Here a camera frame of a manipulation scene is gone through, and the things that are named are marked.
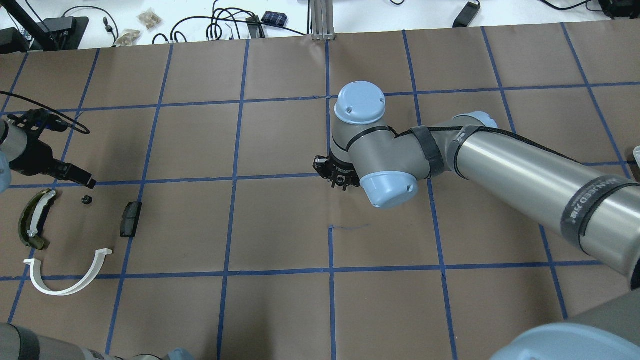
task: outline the white background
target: white background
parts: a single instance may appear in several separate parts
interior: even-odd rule
[[[516,24],[545,24],[551,22],[577,22],[610,20],[603,13],[589,12],[584,5],[573,10],[557,11],[538,0],[481,0],[480,12],[471,26],[500,26]],[[566,7],[582,0],[549,0],[556,6]],[[18,1],[32,15],[24,0]],[[124,29],[144,30],[138,45],[151,44],[157,33],[169,35],[173,25],[179,20],[195,15],[211,16],[213,1],[205,0],[29,0],[33,8],[44,19],[60,17],[62,13],[78,5],[92,5],[104,8],[115,18],[120,34]],[[450,28],[467,0],[405,0],[401,6],[392,5],[389,0],[334,0],[334,20],[336,33],[361,33],[375,31]],[[217,8],[237,7],[250,10],[262,17],[265,11],[284,12],[289,17],[286,26],[306,33],[307,0],[219,0]],[[597,1],[590,8],[599,10]],[[163,23],[150,31],[138,21],[137,16],[152,8]],[[113,42],[107,34],[98,10],[74,10],[69,15],[90,18],[87,32],[81,42],[81,49],[109,47]],[[208,20],[188,20],[178,28],[190,42],[205,41]],[[5,9],[0,9],[0,29],[13,27]],[[245,24],[239,24],[241,37],[247,38]],[[230,36],[229,28],[223,25],[224,38]],[[280,29],[266,29],[267,37],[295,36]]]

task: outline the metal post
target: metal post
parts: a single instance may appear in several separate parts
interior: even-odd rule
[[[333,0],[309,0],[311,2],[311,24],[314,40],[333,40]]]
[[[42,46],[43,51],[58,50],[56,44],[33,19],[24,11],[24,9],[16,2],[16,0],[0,0],[0,5],[6,8],[6,11],[29,32],[29,34]]]

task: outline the power adapter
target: power adapter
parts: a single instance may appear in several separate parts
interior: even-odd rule
[[[453,27],[466,28],[469,26],[469,23],[473,21],[474,17],[476,17],[478,11],[480,11],[480,1],[478,1],[477,4],[471,2],[467,3],[453,22]]]

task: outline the black metal rod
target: black metal rod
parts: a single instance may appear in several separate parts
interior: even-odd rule
[[[50,34],[46,33],[33,19],[27,14],[16,0],[0,0],[0,5],[6,8],[6,11],[24,27],[26,31],[42,46],[43,51],[58,50],[56,43],[53,42]]]

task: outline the plastic bag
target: plastic bag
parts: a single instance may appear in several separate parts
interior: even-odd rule
[[[11,185],[11,169],[9,161],[2,151],[0,151],[0,193],[3,193]]]
[[[160,16],[156,15],[151,8],[138,15],[138,20],[147,27],[147,30],[153,29],[156,25],[162,22]]]
[[[132,46],[136,45],[136,41],[140,37],[139,30],[131,30],[124,29],[124,33],[118,40],[116,40],[116,45],[118,46]]]

